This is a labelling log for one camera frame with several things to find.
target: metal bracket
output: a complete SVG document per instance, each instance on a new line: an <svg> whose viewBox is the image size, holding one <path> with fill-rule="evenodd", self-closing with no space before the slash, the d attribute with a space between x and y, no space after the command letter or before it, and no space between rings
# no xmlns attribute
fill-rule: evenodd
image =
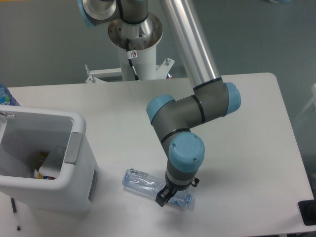
<svg viewBox="0 0 316 237"><path fill-rule="evenodd" d="M316 108L316 84L311 87L313 92L313 97L307 102L307 104L302 108L302 110L297 114L293 120L293 130L297 131L309 118L309 116L314 112Z"/></svg>
<svg viewBox="0 0 316 237"><path fill-rule="evenodd" d="M171 67L174 64L174 60L166 58L161 65L156 65L156 79L168 79L172 78L169 74ZM103 70L92 70L90 71L88 65L85 65L85 69L88 75L86 83L97 83L105 82L99 78L112 78L122 76L121 68L103 69Z"/></svg>

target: robotic arm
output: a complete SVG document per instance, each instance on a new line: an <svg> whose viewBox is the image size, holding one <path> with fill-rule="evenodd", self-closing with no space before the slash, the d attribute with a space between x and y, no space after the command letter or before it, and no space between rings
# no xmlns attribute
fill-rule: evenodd
<svg viewBox="0 0 316 237"><path fill-rule="evenodd" d="M139 33L141 28L138 26L146 22L150 16L147 0L79 0L79 3L80 1L83 4L84 14L88 14L88 20L91 20L92 15L86 9L84 2L90 2L90 6L95 6L94 11L98 12L97 17L103 15L99 19L94 17L90 21L93 25L99 21L105 21L104 16L107 15L105 12L108 13L107 16L110 15L109 12L112 12L109 18L120 18L126 24L126 31L130 29ZM165 173L166 186L156 197L156 202L164 206L177 191L185 190L190 185L197 186L199 182L195 174L203 162L205 146L197 135L191 133L190 129L236 111L240 107L241 98L235 85L224 83L218 73L192 0L160 0L160 3L178 42L177 45L194 91L194 95L178 101L175 101L171 95L162 95L147 105L150 122L168 157ZM100 11L96 10L101 9L96 7L99 5L102 6ZM161 35L155 35L155 31L149 30L150 27L147 29L145 36L153 40L151 43L157 43ZM131 38L129 42L138 45L139 37L140 34Z"/></svg>

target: plastic bottle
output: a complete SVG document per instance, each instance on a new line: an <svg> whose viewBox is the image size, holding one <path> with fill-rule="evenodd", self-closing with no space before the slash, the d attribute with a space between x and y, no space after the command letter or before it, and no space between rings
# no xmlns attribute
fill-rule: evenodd
<svg viewBox="0 0 316 237"><path fill-rule="evenodd" d="M16 105L20 106L19 103L10 94L8 88L0 84L0 105Z"/></svg>
<svg viewBox="0 0 316 237"><path fill-rule="evenodd" d="M166 182L163 179L157 178L151 174L138 171L135 169L128 169L123 177L122 184L130 189L142 193L143 195L156 198L157 193L163 189ZM195 197L188 193L188 190L179 191L169 202L177 205L182 209L192 210L195 203Z"/></svg>

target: white table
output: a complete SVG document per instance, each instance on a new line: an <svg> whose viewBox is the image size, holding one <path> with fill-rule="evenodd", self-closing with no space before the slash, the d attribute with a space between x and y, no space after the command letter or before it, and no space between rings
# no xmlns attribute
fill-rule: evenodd
<svg viewBox="0 0 316 237"><path fill-rule="evenodd" d="M93 208L86 214L30 208L0 193L3 237L245 237L314 231L298 201L312 199L275 76L224 76L242 94L241 108L192 129L206 153L192 189L194 211L161 208L124 190L128 168L164 177L166 156L146 114L154 97L192 94L187 79L11 88L22 106L76 111L100 166Z"/></svg>

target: white plastic bin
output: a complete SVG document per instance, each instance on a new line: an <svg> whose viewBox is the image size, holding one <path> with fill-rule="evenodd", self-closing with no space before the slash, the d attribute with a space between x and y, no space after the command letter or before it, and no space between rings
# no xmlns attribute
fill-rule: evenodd
<svg viewBox="0 0 316 237"><path fill-rule="evenodd" d="M86 123L74 112L0 106L0 191L29 206L88 211L98 166L85 136ZM33 178L40 152L66 149L55 180Z"/></svg>

